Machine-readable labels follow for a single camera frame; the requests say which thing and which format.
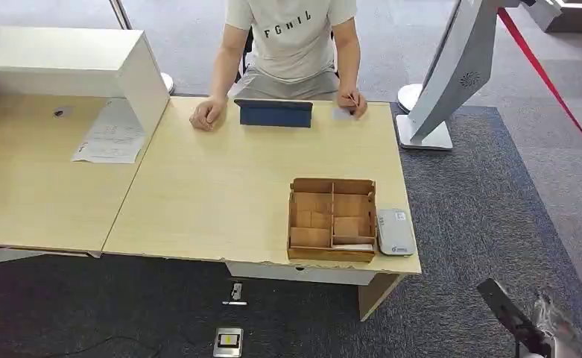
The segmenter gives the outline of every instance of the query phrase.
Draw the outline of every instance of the red rope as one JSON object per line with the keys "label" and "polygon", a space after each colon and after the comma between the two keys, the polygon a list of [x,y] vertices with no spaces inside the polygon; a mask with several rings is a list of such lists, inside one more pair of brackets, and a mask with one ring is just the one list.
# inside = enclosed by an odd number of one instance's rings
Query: red rope
{"label": "red rope", "polygon": [[572,111],[569,109],[569,107],[567,107],[567,104],[563,100],[563,97],[560,95],[558,90],[556,90],[556,87],[554,86],[554,83],[552,83],[552,81],[550,80],[547,72],[545,72],[543,66],[541,66],[541,63],[538,61],[537,57],[534,55],[532,50],[530,50],[528,43],[525,41],[525,39],[519,32],[519,29],[516,28],[516,25],[512,21],[512,18],[510,18],[510,15],[507,13],[506,9],[500,7],[498,15],[499,18],[504,22],[504,25],[506,25],[506,28],[508,29],[508,32],[510,32],[510,35],[512,35],[512,37],[516,41],[516,44],[519,45],[521,51],[523,51],[523,54],[525,54],[525,56],[528,58],[534,69],[536,69],[539,76],[541,76],[541,78],[543,79],[543,82],[545,82],[545,85],[549,88],[551,93],[558,100],[558,103],[560,103],[561,107],[563,107],[565,112],[567,112],[569,118],[572,119],[572,121],[582,134],[581,124],[578,123],[578,120],[576,120],[576,117],[574,116]]}

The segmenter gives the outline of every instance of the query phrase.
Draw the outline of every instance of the blue tablet case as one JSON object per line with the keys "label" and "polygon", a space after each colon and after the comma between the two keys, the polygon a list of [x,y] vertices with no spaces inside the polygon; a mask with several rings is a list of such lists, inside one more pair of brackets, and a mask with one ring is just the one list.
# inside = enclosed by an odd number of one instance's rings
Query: blue tablet case
{"label": "blue tablet case", "polygon": [[240,106],[241,125],[310,128],[311,102],[257,101],[236,99]]}

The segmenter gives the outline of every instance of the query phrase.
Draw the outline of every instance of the document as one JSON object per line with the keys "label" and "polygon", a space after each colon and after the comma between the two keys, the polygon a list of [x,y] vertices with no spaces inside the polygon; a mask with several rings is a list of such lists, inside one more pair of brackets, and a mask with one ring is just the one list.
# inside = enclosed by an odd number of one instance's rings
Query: document
{"label": "document", "polygon": [[145,132],[128,100],[110,98],[72,161],[91,163],[135,163],[145,141]]}
{"label": "document", "polygon": [[336,120],[354,119],[354,116],[349,113],[349,110],[337,106],[332,108],[332,118]]}

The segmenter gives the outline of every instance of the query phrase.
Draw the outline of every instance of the black cable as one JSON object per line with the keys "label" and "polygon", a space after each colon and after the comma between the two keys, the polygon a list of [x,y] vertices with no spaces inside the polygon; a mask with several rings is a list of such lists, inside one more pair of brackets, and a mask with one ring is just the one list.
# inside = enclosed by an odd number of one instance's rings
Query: black cable
{"label": "black cable", "polygon": [[146,345],[145,343],[140,342],[138,339],[134,339],[134,338],[126,337],[126,336],[110,336],[110,337],[108,337],[106,339],[101,340],[100,342],[95,343],[94,345],[91,345],[91,346],[89,346],[87,348],[80,349],[78,351],[68,352],[68,353],[55,353],[55,354],[49,354],[49,355],[46,355],[46,356],[38,356],[38,357],[40,357],[40,358],[58,358],[58,357],[74,356],[76,354],[81,354],[81,353],[90,351],[90,350],[92,350],[94,348],[97,348],[97,347],[99,347],[101,345],[104,345],[104,344],[106,344],[106,343],[108,343],[108,342],[110,342],[112,340],[116,340],[116,339],[120,339],[120,340],[124,340],[124,341],[135,342],[139,346],[141,346],[141,347],[143,347],[143,348],[145,348],[145,349],[147,349],[149,351],[156,351],[156,348],[151,347],[149,345]]}
{"label": "black cable", "polygon": [[514,339],[514,358],[519,358],[520,355],[519,339]]}
{"label": "black cable", "polygon": [[147,343],[141,342],[138,339],[135,338],[131,338],[131,337],[126,337],[126,336],[109,336],[108,338],[102,339],[100,342],[95,343],[94,345],[91,345],[87,348],[83,348],[80,349],[78,351],[72,351],[72,352],[68,352],[68,353],[54,353],[54,354],[46,354],[46,355],[36,355],[36,354],[30,354],[30,353],[26,353],[26,352],[13,352],[13,354],[20,354],[21,356],[28,356],[28,357],[33,357],[33,358],[61,358],[61,357],[71,357],[77,354],[82,354],[85,353],[87,351],[90,351],[92,349],[95,349],[97,347],[100,347],[101,345],[105,345],[110,341],[114,341],[114,340],[124,340],[124,341],[130,341],[130,342],[135,342],[137,345],[139,345],[140,347],[148,350],[148,351],[152,351],[152,355],[150,356],[150,358],[159,358],[161,355],[161,352],[164,348],[164,344],[165,342],[168,340],[168,338],[172,337],[172,336],[178,336],[181,339],[184,339],[188,344],[190,344],[191,346],[195,346],[196,344],[190,340],[188,337],[184,336],[183,334],[179,333],[179,332],[171,332],[166,334],[165,336],[163,336],[161,338],[161,340],[159,341],[158,347],[153,347]]}

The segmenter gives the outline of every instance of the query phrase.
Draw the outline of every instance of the light wood desk surface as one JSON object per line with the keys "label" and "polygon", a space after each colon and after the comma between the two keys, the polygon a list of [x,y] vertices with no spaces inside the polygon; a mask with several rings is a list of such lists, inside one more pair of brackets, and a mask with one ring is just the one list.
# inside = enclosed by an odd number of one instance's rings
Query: light wood desk surface
{"label": "light wood desk surface", "polygon": [[142,157],[71,161],[105,101],[0,95],[0,247],[100,253]]}
{"label": "light wood desk surface", "polygon": [[230,103],[225,123],[204,133],[189,123],[202,100],[168,103],[104,252],[420,273],[417,254],[377,254],[369,264],[289,261],[286,254],[294,178],[375,180],[379,209],[409,212],[389,104],[372,103],[353,121],[333,119],[333,104],[317,101],[308,129],[242,126]]}

